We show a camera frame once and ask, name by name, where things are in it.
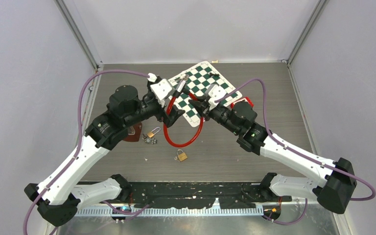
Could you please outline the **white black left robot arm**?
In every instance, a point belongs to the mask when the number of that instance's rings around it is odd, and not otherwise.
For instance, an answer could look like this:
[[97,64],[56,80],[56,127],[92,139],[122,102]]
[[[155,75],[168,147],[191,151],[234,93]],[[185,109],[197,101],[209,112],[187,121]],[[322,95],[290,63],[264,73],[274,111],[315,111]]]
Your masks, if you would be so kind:
[[128,129],[151,117],[167,127],[173,125],[183,111],[176,107],[167,113],[165,99],[181,94],[171,85],[153,84],[139,98],[138,90],[123,85],[110,96],[107,111],[97,116],[85,130],[84,137],[63,163],[39,184],[28,184],[25,193],[37,205],[44,220],[59,227],[76,213],[93,204],[116,199],[126,202],[131,195],[130,183],[116,174],[107,180],[78,188],[77,183],[102,157],[128,137]]

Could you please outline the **red cable lock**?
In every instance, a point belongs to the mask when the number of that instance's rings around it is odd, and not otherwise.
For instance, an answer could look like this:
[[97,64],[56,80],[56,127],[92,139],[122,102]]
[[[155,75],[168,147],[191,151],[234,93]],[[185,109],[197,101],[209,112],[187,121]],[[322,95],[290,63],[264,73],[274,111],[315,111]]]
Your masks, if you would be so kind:
[[[197,100],[197,97],[188,89],[186,88],[187,81],[184,81],[181,79],[178,81],[178,85],[176,88],[176,91],[171,97],[171,100],[169,102],[169,105],[167,107],[167,112],[169,113],[171,110],[172,105],[176,102],[175,100],[182,94],[186,94],[190,100]],[[176,148],[184,148],[192,144],[200,135],[202,128],[204,124],[204,118],[201,117],[199,121],[199,125],[197,126],[197,130],[194,133],[193,129],[190,129],[188,126],[183,127],[182,123],[180,121],[177,121],[177,125],[174,130],[171,130],[171,134],[174,135],[174,137],[177,138],[177,142],[173,141],[171,139],[171,136],[169,135],[168,127],[163,126],[163,133],[165,140],[173,147]]]

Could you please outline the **brass padlock with long shackle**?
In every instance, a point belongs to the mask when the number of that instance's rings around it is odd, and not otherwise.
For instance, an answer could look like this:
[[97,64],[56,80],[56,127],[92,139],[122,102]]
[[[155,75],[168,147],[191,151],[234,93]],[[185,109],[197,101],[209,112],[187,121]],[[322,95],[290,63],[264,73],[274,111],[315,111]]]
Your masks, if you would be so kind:
[[188,158],[188,156],[186,155],[186,153],[182,150],[182,149],[178,149],[176,151],[176,156],[175,156],[175,160],[179,161],[179,162],[183,162],[185,161],[186,159]]

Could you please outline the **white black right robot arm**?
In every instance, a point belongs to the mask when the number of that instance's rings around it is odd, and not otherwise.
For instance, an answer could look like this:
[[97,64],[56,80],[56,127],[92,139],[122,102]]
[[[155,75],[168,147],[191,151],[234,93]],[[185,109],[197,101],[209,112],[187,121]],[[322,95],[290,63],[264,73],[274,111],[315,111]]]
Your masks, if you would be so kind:
[[333,213],[346,211],[357,185],[348,176],[354,173],[349,160],[323,158],[286,142],[255,121],[257,113],[246,101],[236,103],[231,109],[220,104],[212,109],[204,100],[191,100],[190,104],[205,120],[212,119],[236,135],[237,143],[245,151],[278,161],[303,175],[286,177],[268,173],[260,187],[264,200],[295,196],[317,200]]

